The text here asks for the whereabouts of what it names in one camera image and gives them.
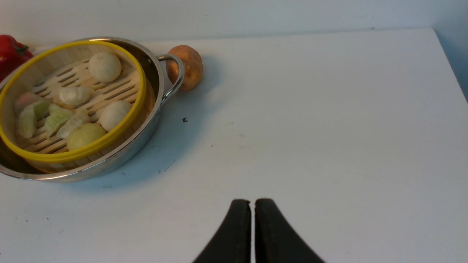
bamboo steamer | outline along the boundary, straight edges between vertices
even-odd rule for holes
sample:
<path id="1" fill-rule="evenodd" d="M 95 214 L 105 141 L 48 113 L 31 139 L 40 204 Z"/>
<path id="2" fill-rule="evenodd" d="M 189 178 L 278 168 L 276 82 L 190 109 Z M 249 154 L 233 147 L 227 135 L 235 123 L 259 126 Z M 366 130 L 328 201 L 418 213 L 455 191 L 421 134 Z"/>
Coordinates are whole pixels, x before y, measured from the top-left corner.
<path id="1" fill-rule="evenodd" d="M 122 73 L 109 83 L 95 80 L 88 69 L 89 59 L 102 51 L 117 55 L 122 63 Z M 80 86 L 94 90 L 88 102 L 71 107 L 60 101 L 61 88 Z M 118 147 L 143 124 L 154 106 L 153 91 L 148 86 L 139 62 L 118 45 L 78 41 L 55 47 L 25 63 L 6 84 L 0 95 L 0 136 L 8 148 L 44 172 L 56 173 L 83 166 Z M 69 151 L 66 139 L 57 136 L 47 139 L 45 118 L 37 122 L 37 131 L 32 138 L 26 139 L 18 134 L 14 102 L 25 92 L 51 99 L 63 108 L 85 110 L 91 117 L 91 123 L 96 124 L 100 124 L 102 110 L 114 101 L 130 102 L 132 109 L 105 136 L 85 147 Z"/>

metal handle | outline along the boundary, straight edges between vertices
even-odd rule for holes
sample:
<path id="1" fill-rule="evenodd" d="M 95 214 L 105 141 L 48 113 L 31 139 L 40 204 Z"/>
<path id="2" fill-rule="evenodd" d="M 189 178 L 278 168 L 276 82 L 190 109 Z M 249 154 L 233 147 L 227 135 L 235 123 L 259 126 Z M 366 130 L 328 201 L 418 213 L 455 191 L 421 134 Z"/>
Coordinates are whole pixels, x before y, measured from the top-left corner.
<path id="1" fill-rule="evenodd" d="M 178 56 L 174 56 L 172 54 L 164 54 L 164 55 L 158 56 L 158 60 L 159 61 L 173 60 L 177 63 L 177 66 L 179 67 L 179 75 L 177 76 L 175 83 L 173 84 L 172 88 L 168 92 L 164 93 L 164 95 L 162 96 L 161 105 L 163 105 L 166 102 L 166 100 L 168 100 L 170 96 L 174 95 L 174 93 L 182 85 L 183 77 L 185 75 L 185 70 L 183 67 L 182 60 L 180 60 Z"/>

bell pepper stem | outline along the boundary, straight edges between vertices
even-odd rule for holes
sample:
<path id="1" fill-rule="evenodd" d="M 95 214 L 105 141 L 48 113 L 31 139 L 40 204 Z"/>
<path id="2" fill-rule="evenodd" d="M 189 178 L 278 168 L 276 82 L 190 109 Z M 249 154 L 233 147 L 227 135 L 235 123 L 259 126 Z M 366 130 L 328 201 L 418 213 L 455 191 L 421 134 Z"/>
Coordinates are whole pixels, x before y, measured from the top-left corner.
<path id="1" fill-rule="evenodd" d="M 22 48 L 16 48 L 16 52 L 20 53 L 22 56 L 24 56 L 24 52 L 28 50 L 29 47 L 27 45 L 24 45 Z"/>

yellow steamer rim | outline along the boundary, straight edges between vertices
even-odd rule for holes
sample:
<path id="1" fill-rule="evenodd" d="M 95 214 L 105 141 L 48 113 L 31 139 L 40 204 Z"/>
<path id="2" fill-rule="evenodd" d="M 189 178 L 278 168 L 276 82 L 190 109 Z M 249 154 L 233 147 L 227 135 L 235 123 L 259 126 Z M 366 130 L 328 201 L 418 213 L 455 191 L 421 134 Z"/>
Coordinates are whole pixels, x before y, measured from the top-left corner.
<path id="1" fill-rule="evenodd" d="M 68 152 L 63 152 L 63 153 L 34 153 L 30 152 L 24 149 L 21 149 L 18 147 L 15 143 L 13 143 L 8 136 L 5 133 L 3 125 L 0 125 L 0 137 L 3 139 L 5 144 L 16 154 L 19 156 L 30 160 L 30 161 L 36 161 L 36 162 L 42 162 L 42 163 L 66 163 L 66 162 L 72 162 L 72 161 L 77 161 L 83 158 L 86 158 L 88 156 L 91 156 L 109 146 L 111 146 L 115 141 L 117 141 L 120 137 L 123 136 L 125 131 L 131 127 L 133 122 L 138 118 L 139 113 L 142 110 L 143 107 L 143 102 L 146 96 L 146 77 L 145 73 L 143 71 L 143 68 L 141 67 L 140 63 L 137 61 L 137 59 L 131 55 L 127 50 L 124 48 L 111 44 L 108 42 L 103 42 L 103 41 L 78 41 L 78 42 L 71 42 L 67 43 L 55 48 L 52 48 L 48 51 L 45 51 L 44 53 L 41 53 L 37 55 L 36 57 L 32 58 L 28 62 L 26 62 L 10 79 L 10 81 L 6 84 L 5 88 L 0 94 L 0 109 L 3 109 L 3 105 L 5 103 L 5 99 L 7 98 L 7 94 L 10 91 L 11 87 L 15 84 L 16 81 L 18 81 L 21 76 L 36 62 L 41 61 L 42 59 L 48 57 L 51 54 L 54 54 L 58 51 L 71 48 L 71 47 L 76 47 L 76 46 L 85 46 L 85 45 L 102 45 L 102 46 L 107 46 L 112 49 L 118 50 L 124 55 L 127 56 L 128 59 L 130 59 L 134 66 L 135 69 L 138 73 L 140 82 L 139 82 L 139 90 L 137 94 L 137 98 L 135 100 L 135 103 L 133 104 L 130 112 L 127 114 L 127 116 L 123 119 L 122 122 L 120 122 L 113 130 L 108 132 L 106 135 L 103 137 L 99 138 L 98 140 L 94 141 L 93 143 L 84 146 L 82 148 L 73 150 L 73 151 L 68 151 Z M 3 123 L 2 121 L 3 118 L 3 113 L 0 113 L 0 124 Z"/>

brown potato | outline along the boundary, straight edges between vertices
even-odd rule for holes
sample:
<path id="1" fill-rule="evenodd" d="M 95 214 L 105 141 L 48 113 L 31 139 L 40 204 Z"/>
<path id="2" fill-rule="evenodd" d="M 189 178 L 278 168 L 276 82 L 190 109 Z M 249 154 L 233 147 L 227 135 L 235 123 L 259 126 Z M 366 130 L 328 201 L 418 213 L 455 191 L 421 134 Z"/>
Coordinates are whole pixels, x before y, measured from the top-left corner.
<path id="1" fill-rule="evenodd" d="M 169 53 L 178 56 L 183 62 L 185 76 L 180 90 L 190 91 L 194 89 L 203 78 L 203 62 L 200 54 L 187 45 L 173 47 L 169 50 Z M 166 69 L 169 79 L 174 83 L 179 75 L 177 63 L 172 60 L 166 61 Z"/>

